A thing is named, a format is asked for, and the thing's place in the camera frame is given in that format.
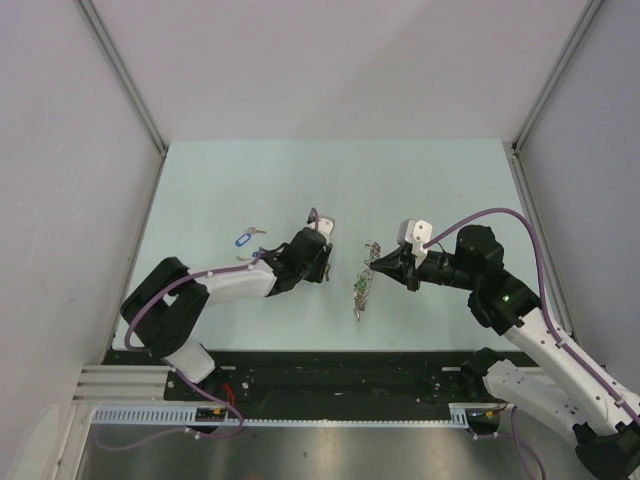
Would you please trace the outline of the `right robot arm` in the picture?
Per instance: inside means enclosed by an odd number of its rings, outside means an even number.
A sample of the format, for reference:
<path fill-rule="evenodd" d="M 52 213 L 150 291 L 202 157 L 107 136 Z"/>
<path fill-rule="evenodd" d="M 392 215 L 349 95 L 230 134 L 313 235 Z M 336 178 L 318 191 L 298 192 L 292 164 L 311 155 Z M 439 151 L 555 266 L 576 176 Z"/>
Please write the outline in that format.
<path fill-rule="evenodd" d="M 372 270 L 415 292 L 423 283 L 469 293 L 468 308 L 550 378 L 545 383 L 505 356 L 483 348 L 462 366 L 461 388 L 473 401 L 489 396 L 522 410 L 560 435 L 597 479 L 627 479 L 639 468 L 639 396 L 597 364 L 543 308 L 541 298 L 509 273 L 493 231 L 467 225 L 453 253 L 419 246 L 424 221 L 406 221 L 398 248 Z"/>

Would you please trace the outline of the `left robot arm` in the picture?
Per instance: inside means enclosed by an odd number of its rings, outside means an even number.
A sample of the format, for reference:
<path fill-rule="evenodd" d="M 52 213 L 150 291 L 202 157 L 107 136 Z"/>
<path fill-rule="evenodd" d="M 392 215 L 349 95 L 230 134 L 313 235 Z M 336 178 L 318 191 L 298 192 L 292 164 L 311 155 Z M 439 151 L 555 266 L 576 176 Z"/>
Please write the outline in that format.
<path fill-rule="evenodd" d="M 163 259 L 120 306 L 128 324 L 125 346 L 135 335 L 142 349 L 186 377 L 197 398 L 214 397 L 221 387 L 216 363 L 192 332 L 203 312 L 245 298 L 268 298 L 301 282 L 320 284 L 333 249 L 334 222 L 308 221 L 293 239 L 261 251 L 247 263 L 200 271 L 176 257 Z"/>

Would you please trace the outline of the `large metal keyring organizer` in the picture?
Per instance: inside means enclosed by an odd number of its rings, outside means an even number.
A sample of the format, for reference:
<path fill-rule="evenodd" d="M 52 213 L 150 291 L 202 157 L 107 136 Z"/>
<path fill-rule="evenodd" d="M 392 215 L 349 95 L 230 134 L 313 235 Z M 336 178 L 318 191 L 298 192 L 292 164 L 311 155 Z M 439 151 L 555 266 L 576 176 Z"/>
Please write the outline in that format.
<path fill-rule="evenodd" d="M 358 323 L 362 321 L 362 315 L 366 310 L 369 292 L 375 275 L 375 271 L 371 269 L 371 264 L 378 260 L 381 255 L 381 246 L 376 241 L 366 243 L 365 248 L 367 249 L 367 257 L 364 260 L 365 268 L 358 274 L 353 284 L 353 313 Z"/>

